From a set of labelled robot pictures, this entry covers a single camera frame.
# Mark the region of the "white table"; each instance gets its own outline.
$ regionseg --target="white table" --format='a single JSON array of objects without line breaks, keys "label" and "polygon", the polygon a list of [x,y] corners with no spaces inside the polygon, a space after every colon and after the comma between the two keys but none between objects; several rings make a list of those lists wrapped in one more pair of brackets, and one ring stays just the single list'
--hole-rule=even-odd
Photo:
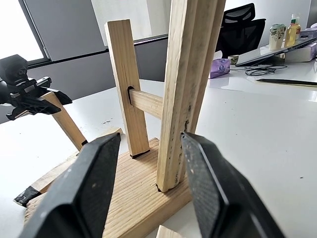
[{"label": "white table", "polygon": [[[161,82],[141,80],[141,87],[163,95]],[[97,101],[103,102],[100,108]],[[109,126],[123,128],[115,88],[75,100],[66,109],[88,141]],[[317,237],[316,119],[314,102],[207,88],[197,127],[197,134],[215,142],[249,179],[290,238]],[[146,122],[149,138],[159,137],[160,121],[146,115]],[[0,124],[0,135],[0,236],[14,238],[22,229],[24,208],[13,198],[76,149],[47,115]],[[191,203],[164,225],[187,238],[199,236]]]},{"label": "white table", "polygon": [[255,82],[260,78],[293,79],[317,82],[317,61],[303,63],[286,63],[286,69],[277,70],[275,74],[264,76],[247,76],[244,71],[231,71],[221,77],[210,80],[209,87],[238,90],[244,92],[278,95],[317,102],[317,87],[298,87],[271,83]]}]

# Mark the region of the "window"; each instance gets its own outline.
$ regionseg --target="window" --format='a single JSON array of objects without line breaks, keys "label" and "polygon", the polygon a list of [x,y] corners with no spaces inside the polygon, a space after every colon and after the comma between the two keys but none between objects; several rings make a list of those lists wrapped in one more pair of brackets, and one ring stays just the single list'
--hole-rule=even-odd
[{"label": "window", "polygon": [[19,54],[29,64],[47,61],[24,1],[0,0],[0,9],[0,59]]}]

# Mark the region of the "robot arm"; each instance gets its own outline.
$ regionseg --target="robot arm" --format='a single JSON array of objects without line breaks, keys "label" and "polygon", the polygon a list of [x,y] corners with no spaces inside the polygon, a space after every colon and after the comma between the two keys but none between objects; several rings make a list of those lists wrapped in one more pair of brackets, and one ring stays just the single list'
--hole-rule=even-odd
[{"label": "robot arm", "polygon": [[51,78],[28,78],[27,69],[27,61],[19,55],[0,59],[0,104],[8,103],[15,107],[11,114],[6,115],[10,120],[25,114],[60,112],[60,108],[41,98],[48,92],[54,92],[62,105],[72,103],[66,94],[49,88]]}]

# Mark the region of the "laptop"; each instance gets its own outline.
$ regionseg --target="laptop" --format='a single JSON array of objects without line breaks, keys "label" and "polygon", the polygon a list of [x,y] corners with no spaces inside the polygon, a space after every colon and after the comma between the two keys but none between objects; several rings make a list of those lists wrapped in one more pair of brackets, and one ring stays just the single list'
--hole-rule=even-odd
[{"label": "laptop", "polygon": [[310,43],[314,42],[316,39],[317,39],[317,37],[305,39],[305,40],[299,39],[297,41],[297,43],[292,45],[292,46],[289,46],[286,48],[282,47],[279,50],[273,50],[273,51],[269,50],[268,45],[260,47],[256,50],[249,51],[247,53],[239,55],[239,59],[238,59],[238,62],[236,64],[236,67],[255,65],[256,63],[259,63],[259,62],[261,62],[269,57],[276,56],[276,55],[279,55],[281,53],[286,53],[289,51],[296,50],[298,48],[305,47],[305,46],[309,45]]}]

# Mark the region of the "light wood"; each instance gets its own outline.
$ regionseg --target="light wood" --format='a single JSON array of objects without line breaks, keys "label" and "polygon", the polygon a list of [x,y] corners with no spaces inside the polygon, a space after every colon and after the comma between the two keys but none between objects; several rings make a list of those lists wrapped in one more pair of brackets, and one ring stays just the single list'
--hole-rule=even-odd
[{"label": "light wood", "polygon": [[[167,193],[158,192],[159,140],[152,139],[150,147],[138,160],[131,160],[128,152],[119,156],[104,238],[144,237],[191,200],[187,180]],[[25,220],[43,197],[28,203]]]},{"label": "light wood", "polygon": [[167,47],[157,184],[174,188],[185,176],[180,132],[191,131],[217,0],[173,0]]},{"label": "light wood", "polygon": [[155,116],[158,119],[162,118],[163,98],[157,95],[146,93],[143,91],[132,89],[129,91],[130,102],[138,109]]},{"label": "light wood", "polygon": [[204,71],[203,71],[203,75],[202,75],[202,79],[200,82],[199,91],[198,91],[198,95],[196,99],[196,106],[194,109],[192,128],[191,128],[192,133],[195,133],[196,131],[200,109],[202,108],[205,90],[206,90],[206,86],[208,82],[208,76],[211,69],[211,62],[213,60],[213,55],[216,50],[217,41],[219,37],[225,3],[226,3],[226,0],[217,0],[217,7],[215,11],[214,20],[213,20],[212,32],[211,32],[211,37],[209,41]]},{"label": "light wood", "polygon": [[[102,135],[108,135],[112,133],[120,133],[123,134],[122,129],[119,127],[110,127],[106,130]],[[55,181],[55,179],[61,175],[65,170],[68,169],[70,165],[72,165],[77,159],[78,151],[69,156],[66,161],[57,165],[52,170],[48,171],[45,175],[40,177],[34,183],[32,183],[28,188],[26,188],[21,194],[19,194],[14,201],[21,206],[26,206],[27,202],[31,199],[34,199],[37,196],[47,192],[50,185]]]},{"label": "light wood", "polygon": [[182,236],[164,226],[159,226],[157,238],[182,238]]},{"label": "light wood", "polygon": [[80,151],[83,147],[83,143],[85,143],[86,141],[86,138],[83,136],[80,129],[76,126],[75,122],[70,117],[68,112],[65,110],[64,106],[60,103],[55,93],[49,92],[43,95],[42,98],[61,109],[60,112],[52,114],[52,116],[55,119],[55,121],[59,124],[59,126],[63,129],[63,131],[66,133],[68,138],[76,146],[77,150]]},{"label": "light wood", "polygon": [[121,112],[132,157],[149,150],[144,112],[130,104],[128,89],[140,90],[130,20],[105,25],[110,59],[118,90]]}]

